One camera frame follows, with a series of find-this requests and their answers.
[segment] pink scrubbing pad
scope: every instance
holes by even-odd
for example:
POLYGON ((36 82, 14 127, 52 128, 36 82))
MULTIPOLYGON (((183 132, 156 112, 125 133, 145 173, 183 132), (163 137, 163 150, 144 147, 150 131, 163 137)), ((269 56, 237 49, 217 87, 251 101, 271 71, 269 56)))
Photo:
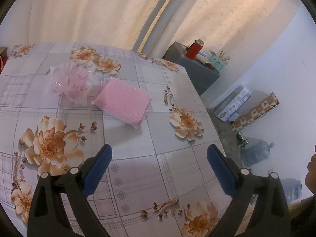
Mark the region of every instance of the pink scrubbing pad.
POLYGON ((135 128, 142 122, 150 102, 147 92, 118 78, 111 78, 94 100, 97 107, 135 128))

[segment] green container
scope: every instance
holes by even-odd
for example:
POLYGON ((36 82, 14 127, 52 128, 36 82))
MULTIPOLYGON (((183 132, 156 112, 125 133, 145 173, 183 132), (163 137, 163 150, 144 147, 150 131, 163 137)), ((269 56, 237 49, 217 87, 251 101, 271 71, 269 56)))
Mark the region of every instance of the green container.
POLYGON ((221 71, 228 63, 222 61, 218 56, 213 55, 212 57, 209 57, 210 64, 218 71, 221 71))

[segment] red jar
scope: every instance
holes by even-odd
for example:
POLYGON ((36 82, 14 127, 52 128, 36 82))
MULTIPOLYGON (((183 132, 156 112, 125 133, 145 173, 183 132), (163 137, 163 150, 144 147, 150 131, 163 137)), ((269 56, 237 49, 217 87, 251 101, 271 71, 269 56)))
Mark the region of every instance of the red jar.
POLYGON ((186 53, 186 56, 193 60, 198 52, 202 49, 204 42, 201 39, 195 40, 186 53))

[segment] floral tablecloth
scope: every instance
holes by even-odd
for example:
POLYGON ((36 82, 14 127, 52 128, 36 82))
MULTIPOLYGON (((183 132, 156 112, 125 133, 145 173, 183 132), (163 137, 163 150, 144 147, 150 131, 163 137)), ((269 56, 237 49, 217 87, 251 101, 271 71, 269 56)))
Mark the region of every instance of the floral tablecloth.
POLYGON ((224 152, 221 142, 182 66, 87 43, 17 45, 0 75, 0 94, 0 202, 24 236, 38 175, 65 173, 104 143, 113 159, 87 200, 112 237, 202 237, 230 203, 206 160, 212 143, 224 152), (47 95, 50 67, 70 59, 96 70, 89 104, 111 76, 148 92, 141 125, 47 95))

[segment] orange flower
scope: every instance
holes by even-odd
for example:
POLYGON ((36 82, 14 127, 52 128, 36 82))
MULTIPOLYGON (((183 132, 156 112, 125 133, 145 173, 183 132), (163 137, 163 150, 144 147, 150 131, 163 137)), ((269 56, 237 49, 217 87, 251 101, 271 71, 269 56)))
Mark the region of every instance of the orange flower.
POLYGON ((162 63, 165 67, 167 67, 168 69, 170 69, 170 70, 173 70, 173 71, 176 71, 176 72, 179 71, 178 66, 177 66, 175 63, 173 63, 173 62, 165 61, 165 60, 161 59, 161 63, 162 63))
POLYGON ((205 201, 198 201, 196 207, 186 213, 188 221, 181 229, 182 236, 204 237, 219 221, 217 210, 217 205, 213 202, 208 205, 205 201))
POLYGON ((109 75, 116 75, 117 70, 121 68, 121 64, 118 64, 116 60, 112 59, 99 60, 97 63, 99 66, 97 66, 96 70, 108 72, 109 75))
POLYGON ((14 200, 15 213, 21 215, 23 223, 28 223, 28 216, 32 204, 33 195, 29 194, 32 186, 25 181, 20 182, 20 189, 16 188, 11 193, 11 199, 14 200))
POLYGON ((173 115, 169 117, 172 125, 176 127, 175 134, 180 138, 187 138, 188 141, 194 140, 194 135, 203 134, 203 125, 196 120, 195 114, 188 109, 173 109, 173 115))
POLYGON ((82 150, 76 148, 76 133, 64 133, 66 126, 58 119, 49 120, 44 116, 38 124, 38 133, 31 129, 23 134, 20 144, 27 149, 25 157, 30 164, 40 165, 38 175, 49 172, 51 175, 65 174, 68 169, 83 162, 82 150))
POLYGON ((17 56, 17 57, 21 57, 21 56, 23 56, 23 55, 28 54, 28 53, 30 52, 30 50, 32 49, 33 46, 34 46, 34 45, 32 44, 32 45, 26 45, 26 46, 20 48, 19 50, 17 50, 16 56, 17 56))
POLYGON ((101 59, 101 54, 90 46, 82 46, 79 50, 73 50, 71 52, 70 59, 77 64, 92 66, 93 62, 97 62, 101 59))

